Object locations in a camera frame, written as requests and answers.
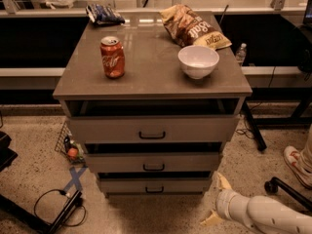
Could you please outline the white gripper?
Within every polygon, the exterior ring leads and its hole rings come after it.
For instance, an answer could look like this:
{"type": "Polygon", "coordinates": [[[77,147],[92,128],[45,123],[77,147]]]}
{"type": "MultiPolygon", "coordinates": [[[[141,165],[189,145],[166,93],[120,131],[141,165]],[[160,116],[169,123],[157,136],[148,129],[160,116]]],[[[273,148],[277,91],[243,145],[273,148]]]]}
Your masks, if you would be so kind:
{"type": "Polygon", "coordinates": [[[217,186],[222,190],[215,202],[216,211],[200,222],[202,226],[213,226],[220,224],[222,219],[237,221],[247,228],[252,226],[251,218],[248,216],[247,207],[250,199],[233,190],[227,178],[218,173],[217,186]]]}

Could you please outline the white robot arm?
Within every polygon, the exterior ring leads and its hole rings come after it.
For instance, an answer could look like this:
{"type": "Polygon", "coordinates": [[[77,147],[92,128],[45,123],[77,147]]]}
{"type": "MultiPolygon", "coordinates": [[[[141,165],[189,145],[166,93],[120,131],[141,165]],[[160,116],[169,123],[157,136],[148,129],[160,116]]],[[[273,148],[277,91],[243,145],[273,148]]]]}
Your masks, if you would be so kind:
{"type": "Polygon", "coordinates": [[[312,234],[312,216],[299,213],[266,197],[245,197],[234,191],[226,177],[216,176],[219,193],[215,210],[201,222],[213,226],[224,220],[236,221],[254,234],[312,234]]]}

